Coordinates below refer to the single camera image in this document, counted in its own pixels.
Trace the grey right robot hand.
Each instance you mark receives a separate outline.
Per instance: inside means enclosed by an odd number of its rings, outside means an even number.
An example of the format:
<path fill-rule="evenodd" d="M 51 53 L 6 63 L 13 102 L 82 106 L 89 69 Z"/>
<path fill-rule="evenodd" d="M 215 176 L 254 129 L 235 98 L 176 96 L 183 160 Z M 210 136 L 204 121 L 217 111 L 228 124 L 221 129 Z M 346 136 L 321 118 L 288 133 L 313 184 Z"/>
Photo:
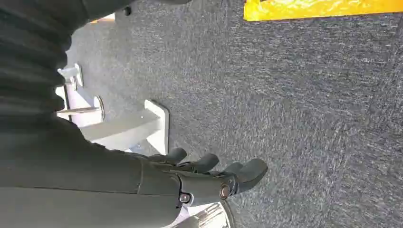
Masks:
<path fill-rule="evenodd" d="M 56 116 L 0 121 L 0 225 L 3 228 L 162 228 L 188 206 L 255 187 L 261 159 L 213 171 L 208 154 L 184 162 L 108 150 Z"/>

